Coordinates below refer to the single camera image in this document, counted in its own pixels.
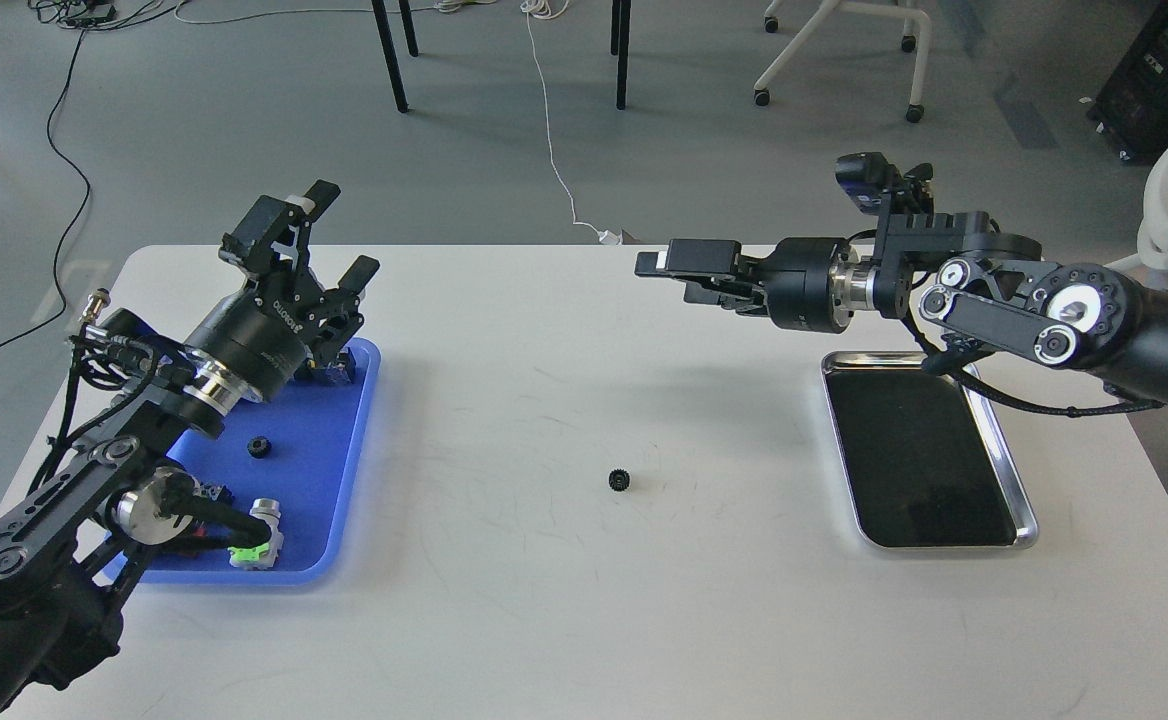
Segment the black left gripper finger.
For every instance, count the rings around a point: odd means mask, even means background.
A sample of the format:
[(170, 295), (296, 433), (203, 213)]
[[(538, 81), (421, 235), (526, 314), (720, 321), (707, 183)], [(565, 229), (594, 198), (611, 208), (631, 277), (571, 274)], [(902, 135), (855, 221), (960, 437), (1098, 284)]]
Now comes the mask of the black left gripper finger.
[(378, 274), (378, 259), (357, 256), (338, 282), (319, 296), (317, 305), (310, 310), (311, 332), (308, 347), (311, 365), (329, 366), (338, 354), (363, 328), (364, 316), (360, 313), (364, 288)]
[(249, 281), (276, 282), (286, 293), (322, 290), (310, 269), (310, 233), (338, 196), (338, 184), (324, 179), (301, 196), (260, 196), (235, 231), (223, 234), (218, 259), (237, 266)]

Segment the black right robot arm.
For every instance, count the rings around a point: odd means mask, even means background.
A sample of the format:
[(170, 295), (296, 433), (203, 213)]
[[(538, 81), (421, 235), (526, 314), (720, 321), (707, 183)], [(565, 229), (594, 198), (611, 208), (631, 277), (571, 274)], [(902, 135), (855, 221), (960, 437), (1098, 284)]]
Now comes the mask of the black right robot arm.
[(999, 404), (1040, 413), (965, 372), (997, 351), (1104, 381), (1114, 406), (1168, 406), (1168, 292), (1099, 264), (1047, 263), (1038, 242), (985, 212), (937, 213), (930, 164), (901, 172), (881, 152), (841, 155), (835, 176), (877, 220), (872, 252), (849, 238), (791, 237), (766, 258), (731, 240), (672, 240), (640, 252), (639, 277), (684, 283), (684, 302), (766, 316), (790, 331), (840, 333), (857, 311), (898, 319), (923, 369)]

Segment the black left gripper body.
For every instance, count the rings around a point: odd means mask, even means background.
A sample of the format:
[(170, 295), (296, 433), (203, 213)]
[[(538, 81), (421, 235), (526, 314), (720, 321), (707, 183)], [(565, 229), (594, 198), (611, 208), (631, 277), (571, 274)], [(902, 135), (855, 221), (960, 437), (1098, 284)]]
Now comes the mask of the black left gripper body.
[(246, 282), (213, 307), (185, 345), (244, 382), (246, 400), (267, 402), (308, 356), (310, 310), (322, 293), (324, 288), (286, 293), (276, 282)]

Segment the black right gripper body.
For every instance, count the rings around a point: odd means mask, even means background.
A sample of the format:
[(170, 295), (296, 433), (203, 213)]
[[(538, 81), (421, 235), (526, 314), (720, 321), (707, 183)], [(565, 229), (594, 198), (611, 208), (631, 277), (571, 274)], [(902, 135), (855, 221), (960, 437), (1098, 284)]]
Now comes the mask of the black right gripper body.
[(753, 288), (741, 316), (767, 316), (779, 328), (841, 333), (857, 311), (872, 311), (876, 269), (850, 240), (793, 237), (748, 272)]

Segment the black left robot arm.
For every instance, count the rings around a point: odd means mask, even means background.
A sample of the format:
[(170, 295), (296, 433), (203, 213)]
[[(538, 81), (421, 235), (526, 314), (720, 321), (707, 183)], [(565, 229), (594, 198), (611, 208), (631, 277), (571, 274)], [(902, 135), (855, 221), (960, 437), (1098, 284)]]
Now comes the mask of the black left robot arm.
[(267, 542), (267, 524), (201, 496), (168, 452), (187, 430), (223, 432), (239, 401), (267, 402), (297, 374), (322, 375), (364, 318), (378, 261), (336, 286), (310, 269), (310, 231), (340, 195), (319, 179), (300, 196), (263, 196), (220, 242), (244, 274), (187, 340), (126, 310), (86, 304), (72, 334), (69, 386), (116, 389), (107, 409), (60, 432), (32, 491), (0, 515), (0, 712), (32, 683), (67, 688), (113, 657), (123, 605), (165, 547), (218, 551)]

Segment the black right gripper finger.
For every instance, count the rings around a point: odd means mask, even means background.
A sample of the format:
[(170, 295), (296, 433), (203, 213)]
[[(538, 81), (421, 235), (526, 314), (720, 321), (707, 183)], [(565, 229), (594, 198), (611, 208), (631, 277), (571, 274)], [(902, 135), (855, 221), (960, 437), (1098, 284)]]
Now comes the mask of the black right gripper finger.
[(712, 305), (738, 316), (767, 318), (766, 292), (756, 283), (715, 278), (683, 279), (686, 304)]
[(674, 279), (748, 278), (748, 264), (741, 255), (741, 243), (734, 240), (670, 240), (663, 250), (637, 255), (638, 277)]

